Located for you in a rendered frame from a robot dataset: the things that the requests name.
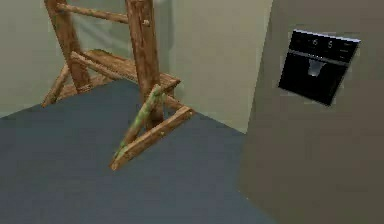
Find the brown wooden rack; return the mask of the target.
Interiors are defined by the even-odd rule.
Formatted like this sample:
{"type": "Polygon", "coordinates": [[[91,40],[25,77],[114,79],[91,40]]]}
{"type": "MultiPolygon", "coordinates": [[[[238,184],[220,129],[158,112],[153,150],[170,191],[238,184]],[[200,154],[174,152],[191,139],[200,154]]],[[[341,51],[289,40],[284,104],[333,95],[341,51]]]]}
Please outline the brown wooden rack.
{"type": "Polygon", "coordinates": [[[124,14],[78,7],[67,0],[44,3],[65,60],[42,102],[44,107],[115,80],[129,80],[139,86],[142,106],[112,157],[112,170],[194,115],[192,108],[174,98],[180,80],[159,71],[153,0],[125,0],[124,14]],[[83,51],[71,19],[73,13],[128,25],[133,57],[126,59],[101,49],[83,51]]]}

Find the grey-brown fridge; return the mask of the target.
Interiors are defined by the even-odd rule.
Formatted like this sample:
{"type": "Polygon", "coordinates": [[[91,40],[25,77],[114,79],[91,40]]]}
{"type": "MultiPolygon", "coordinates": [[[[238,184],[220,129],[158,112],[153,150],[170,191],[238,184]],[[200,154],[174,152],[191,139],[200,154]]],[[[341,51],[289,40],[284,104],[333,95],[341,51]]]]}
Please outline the grey-brown fridge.
{"type": "Polygon", "coordinates": [[[277,224],[384,224],[384,0],[273,0],[239,187],[277,224]],[[278,87],[294,29],[361,40],[330,106],[278,87]]]}

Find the black fridge dispenser panel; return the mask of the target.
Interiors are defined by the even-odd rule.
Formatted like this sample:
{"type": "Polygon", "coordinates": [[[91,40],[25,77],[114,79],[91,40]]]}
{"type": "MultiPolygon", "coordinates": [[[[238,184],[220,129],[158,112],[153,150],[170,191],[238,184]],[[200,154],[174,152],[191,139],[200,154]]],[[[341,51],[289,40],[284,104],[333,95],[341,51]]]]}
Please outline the black fridge dispenser panel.
{"type": "Polygon", "coordinates": [[[278,87],[330,106],[360,42],[294,29],[278,87]]]}

